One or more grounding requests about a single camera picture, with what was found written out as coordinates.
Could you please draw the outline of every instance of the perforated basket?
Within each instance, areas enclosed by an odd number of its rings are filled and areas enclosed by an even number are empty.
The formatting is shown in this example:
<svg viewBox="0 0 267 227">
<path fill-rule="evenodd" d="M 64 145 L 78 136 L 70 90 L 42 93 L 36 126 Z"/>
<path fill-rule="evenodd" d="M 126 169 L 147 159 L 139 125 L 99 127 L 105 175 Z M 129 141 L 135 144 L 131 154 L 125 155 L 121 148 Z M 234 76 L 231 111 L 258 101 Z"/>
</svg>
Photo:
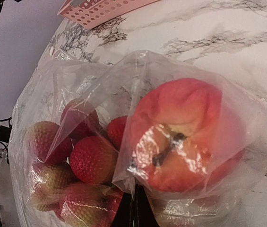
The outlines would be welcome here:
<svg viewBox="0 0 267 227">
<path fill-rule="evenodd" d="M 92 29 L 106 21 L 159 0 L 66 0 L 58 12 Z"/>
</svg>

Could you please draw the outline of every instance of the peach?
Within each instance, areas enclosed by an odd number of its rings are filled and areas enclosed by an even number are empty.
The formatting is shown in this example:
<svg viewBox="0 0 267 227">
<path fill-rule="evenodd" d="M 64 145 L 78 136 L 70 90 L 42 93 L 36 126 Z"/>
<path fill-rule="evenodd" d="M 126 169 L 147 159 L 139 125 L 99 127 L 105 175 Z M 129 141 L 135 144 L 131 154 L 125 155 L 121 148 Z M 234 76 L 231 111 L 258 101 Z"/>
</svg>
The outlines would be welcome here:
<svg viewBox="0 0 267 227">
<path fill-rule="evenodd" d="M 130 122 L 129 140 L 132 158 L 151 187 L 163 192 L 201 190 L 237 166 L 240 157 L 223 160 L 210 171 L 227 152 L 234 156 L 240 151 L 235 149 L 242 147 L 245 135 L 240 118 L 222 107 L 222 96 L 206 82 L 179 79 L 142 98 Z"/>
</svg>

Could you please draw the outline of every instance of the white marble surface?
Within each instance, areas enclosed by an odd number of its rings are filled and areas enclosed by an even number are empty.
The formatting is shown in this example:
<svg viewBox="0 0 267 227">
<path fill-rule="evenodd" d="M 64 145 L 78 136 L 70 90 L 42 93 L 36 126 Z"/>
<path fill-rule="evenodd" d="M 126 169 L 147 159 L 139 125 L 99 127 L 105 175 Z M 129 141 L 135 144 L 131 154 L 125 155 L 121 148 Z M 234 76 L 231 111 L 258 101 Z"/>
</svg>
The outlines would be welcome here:
<svg viewBox="0 0 267 227">
<path fill-rule="evenodd" d="M 267 90 L 267 0 L 162 0 L 93 30 L 65 19 L 39 67 L 59 49 L 104 64 L 147 49 Z M 236 221 L 229 227 L 267 227 L 267 174 Z"/>
</svg>

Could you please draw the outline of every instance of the wall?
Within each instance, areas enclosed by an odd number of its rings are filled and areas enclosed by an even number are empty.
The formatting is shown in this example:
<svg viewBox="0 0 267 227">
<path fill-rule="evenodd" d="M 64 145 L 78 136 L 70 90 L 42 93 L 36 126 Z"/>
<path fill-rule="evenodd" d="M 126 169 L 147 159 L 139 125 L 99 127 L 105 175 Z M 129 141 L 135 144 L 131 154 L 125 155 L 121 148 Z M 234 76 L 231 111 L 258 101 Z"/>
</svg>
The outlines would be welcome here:
<svg viewBox="0 0 267 227">
<path fill-rule="evenodd" d="M 57 12 L 63 2 L 4 2 L 0 15 L 0 119 L 11 116 L 18 96 L 62 21 Z"/>
</svg>

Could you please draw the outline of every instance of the clear plastic bag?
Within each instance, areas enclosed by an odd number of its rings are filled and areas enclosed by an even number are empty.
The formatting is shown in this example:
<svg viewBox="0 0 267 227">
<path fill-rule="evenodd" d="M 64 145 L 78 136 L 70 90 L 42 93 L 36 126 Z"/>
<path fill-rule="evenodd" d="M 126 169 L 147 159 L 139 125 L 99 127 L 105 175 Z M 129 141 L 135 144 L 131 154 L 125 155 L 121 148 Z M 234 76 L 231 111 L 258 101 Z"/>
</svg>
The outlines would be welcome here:
<svg viewBox="0 0 267 227">
<path fill-rule="evenodd" d="M 118 150 L 105 135 L 100 108 L 80 103 L 108 69 L 54 59 L 33 74 L 19 97 L 9 159 L 22 227 L 113 223 L 123 197 L 111 184 Z"/>
<path fill-rule="evenodd" d="M 161 227 L 223 226 L 267 169 L 267 101 L 256 95 L 147 51 L 112 67 L 49 62 L 13 112 L 21 225 L 63 226 L 59 217 L 73 227 L 109 227 L 122 195 L 110 184 L 114 174 L 124 192 L 133 194 L 136 183 L 146 188 Z"/>
<path fill-rule="evenodd" d="M 161 227 L 222 227 L 267 171 L 267 99 L 221 75 L 151 52 L 114 66 L 90 96 L 129 96 L 113 183 L 146 188 Z"/>
</svg>

